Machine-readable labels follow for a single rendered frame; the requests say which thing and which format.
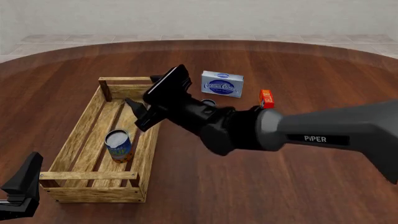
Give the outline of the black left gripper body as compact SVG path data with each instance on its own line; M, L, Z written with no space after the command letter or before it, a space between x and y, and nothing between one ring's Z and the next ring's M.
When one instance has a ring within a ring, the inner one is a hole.
M39 197L30 195L8 195L0 200L0 220L31 218L39 206Z

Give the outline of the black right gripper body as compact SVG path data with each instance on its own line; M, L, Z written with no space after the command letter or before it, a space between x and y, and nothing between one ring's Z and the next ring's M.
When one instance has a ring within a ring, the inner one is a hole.
M164 119L167 118L167 113L164 108L158 106L150 106L149 110L149 119L147 121L138 120L135 121L135 125L142 131L146 132L151 127L160 123Z

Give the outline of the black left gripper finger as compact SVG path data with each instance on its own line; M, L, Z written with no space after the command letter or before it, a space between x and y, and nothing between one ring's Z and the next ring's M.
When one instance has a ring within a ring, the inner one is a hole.
M32 152L20 169L3 185L1 190L7 193L8 203L22 203L25 199L40 200L39 175L43 157Z

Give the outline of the blue alphabet soup tin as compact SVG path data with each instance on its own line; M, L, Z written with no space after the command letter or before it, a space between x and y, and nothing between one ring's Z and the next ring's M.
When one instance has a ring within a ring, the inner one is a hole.
M112 160L118 164L128 162L134 156L129 134L125 130L110 131L104 138L104 144Z

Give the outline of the wooden slat tray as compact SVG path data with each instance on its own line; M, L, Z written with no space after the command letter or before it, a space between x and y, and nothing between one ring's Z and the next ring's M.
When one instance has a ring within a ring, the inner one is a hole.
M148 77L101 77L49 171L41 172L42 188L60 203L142 203L146 200L160 126L139 134L125 98L140 101L148 84L109 85L108 82L149 82ZM104 137L122 128L137 142L131 161L112 160Z

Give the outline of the blue cream cheese box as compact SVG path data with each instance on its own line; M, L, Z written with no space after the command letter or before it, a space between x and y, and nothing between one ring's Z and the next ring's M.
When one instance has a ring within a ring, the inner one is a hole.
M240 98L244 85L241 75L210 72L204 70L201 75L201 92Z

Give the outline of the orange butter box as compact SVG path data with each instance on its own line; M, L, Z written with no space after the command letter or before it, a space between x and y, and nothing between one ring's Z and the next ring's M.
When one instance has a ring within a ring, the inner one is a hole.
M261 109L274 108L275 101L270 90L261 90L259 93L259 106Z

